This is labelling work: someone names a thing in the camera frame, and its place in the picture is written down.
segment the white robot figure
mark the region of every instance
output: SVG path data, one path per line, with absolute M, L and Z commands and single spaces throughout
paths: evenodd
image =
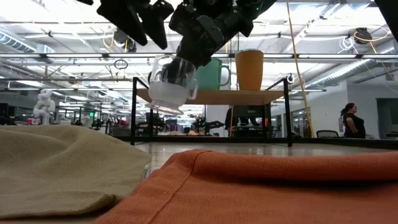
M 50 112 L 55 111 L 55 102 L 50 100 L 52 95 L 51 90 L 42 90 L 37 96 L 37 103 L 33 109 L 33 115 L 35 118 L 42 118 L 42 124 L 50 124 Z

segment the glass mug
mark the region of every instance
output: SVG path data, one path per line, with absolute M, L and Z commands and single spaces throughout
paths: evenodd
M 194 78 L 195 66 L 180 57 L 159 55 L 155 57 L 154 67 L 148 76 L 149 97 L 146 104 L 153 110 L 170 114 L 183 114 L 179 110 L 186 100 L 194 100 L 198 93 L 198 80 Z

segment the cup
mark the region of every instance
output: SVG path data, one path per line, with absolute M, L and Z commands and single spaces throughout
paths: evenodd
M 260 90 L 264 54 L 260 50 L 243 50 L 235 55 L 240 90 Z
M 154 67 L 149 74 L 149 97 L 147 107 L 170 114 L 183 114 L 179 110 L 187 99 L 194 100 L 198 93 L 198 80 L 193 76 L 195 66 L 173 55 L 155 57 Z
M 228 81 L 221 84 L 221 70 L 223 68 L 228 70 Z M 219 90 L 221 86 L 229 84 L 231 70 L 227 65 L 223 65 L 220 59 L 213 58 L 207 65 L 199 67 L 195 75 L 199 82 L 199 90 Z

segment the shelf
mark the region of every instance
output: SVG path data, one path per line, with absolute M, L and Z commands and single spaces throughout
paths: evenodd
M 284 95 L 283 91 L 265 90 L 199 90 L 195 100 L 186 105 L 266 105 Z M 151 102 L 147 89 L 138 89 L 137 96 Z

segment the robotic hand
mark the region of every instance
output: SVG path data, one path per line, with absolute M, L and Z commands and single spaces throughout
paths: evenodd
M 93 4 L 93 0 L 77 1 Z M 150 0 L 101 0 L 97 13 L 138 44 L 146 45 L 148 35 L 161 49 L 166 49 L 164 20 L 174 12 L 169 27 L 183 36 L 177 56 L 199 67 L 206 65 L 210 57 L 238 32 L 248 37 L 253 29 L 253 20 L 275 2 L 183 0 L 174 11 L 172 5 L 164 0 L 153 5 Z

